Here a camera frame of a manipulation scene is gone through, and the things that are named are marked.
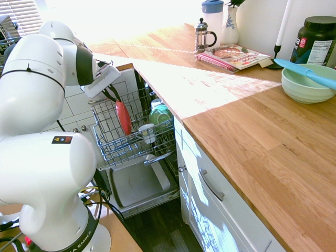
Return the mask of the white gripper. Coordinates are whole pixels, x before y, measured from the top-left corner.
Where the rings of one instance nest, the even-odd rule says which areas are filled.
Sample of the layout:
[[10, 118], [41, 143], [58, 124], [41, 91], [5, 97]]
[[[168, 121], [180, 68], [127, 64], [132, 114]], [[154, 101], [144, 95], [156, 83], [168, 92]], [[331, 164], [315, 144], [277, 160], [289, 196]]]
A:
[[[93, 83], [86, 86], [81, 86], [80, 88], [89, 98], [94, 98], [100, 92], [102, 92], [110, 100], [116, 101], [117, 99], [121, 102], [121, 98], [116, 88], [112, 85], [112, 83], [116, 81], [120, 76], [121, 72], [116, 67], [111, 65], [105, 65], [98, 71]], [[105, 89], [107, 86], [109, 86], [109, 89], [114, 93], [116, 99], [112, 97]]]

